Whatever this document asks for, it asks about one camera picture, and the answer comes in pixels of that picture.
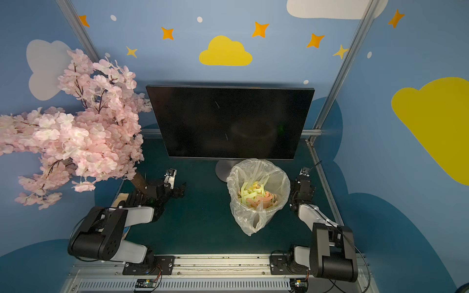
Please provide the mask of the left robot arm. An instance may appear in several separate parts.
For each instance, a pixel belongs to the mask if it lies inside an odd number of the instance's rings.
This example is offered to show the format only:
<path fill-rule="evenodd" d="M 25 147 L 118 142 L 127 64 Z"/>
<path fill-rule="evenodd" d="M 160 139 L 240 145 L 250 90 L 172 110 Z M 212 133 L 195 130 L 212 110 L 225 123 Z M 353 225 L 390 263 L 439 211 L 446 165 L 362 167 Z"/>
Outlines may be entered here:
<path fill-rule="evenodd" d="M 116 208 L 93 207 L 73 231 L 68 254 L 81 261 L 112 261 L 125 265 L 123 275 L 153 275 L 162 272 L 152 249 L 128 241 L 124 230 L 157 221 L 170 199 L 184 197 L 186 183 L 175 187 L 162 179 L 152 182 L 148 194 L 134 189 Z"/>

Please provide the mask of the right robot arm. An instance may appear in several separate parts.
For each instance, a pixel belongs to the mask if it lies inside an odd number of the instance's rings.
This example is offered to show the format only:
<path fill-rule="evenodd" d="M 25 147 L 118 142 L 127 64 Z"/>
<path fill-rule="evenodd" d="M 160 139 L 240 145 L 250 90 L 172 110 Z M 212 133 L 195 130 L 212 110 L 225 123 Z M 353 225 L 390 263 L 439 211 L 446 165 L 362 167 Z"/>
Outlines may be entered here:
<path fill-rule="evenodd" d="M 358 265 L 353 231 L 330 220 L 313 204 L 315 187 L 310 175 L 301 173 L 291 183 L 289 206 L 311 231 L 308 247 L 295 246 L 293 261 L 316 278 L 354 283 Z"/>

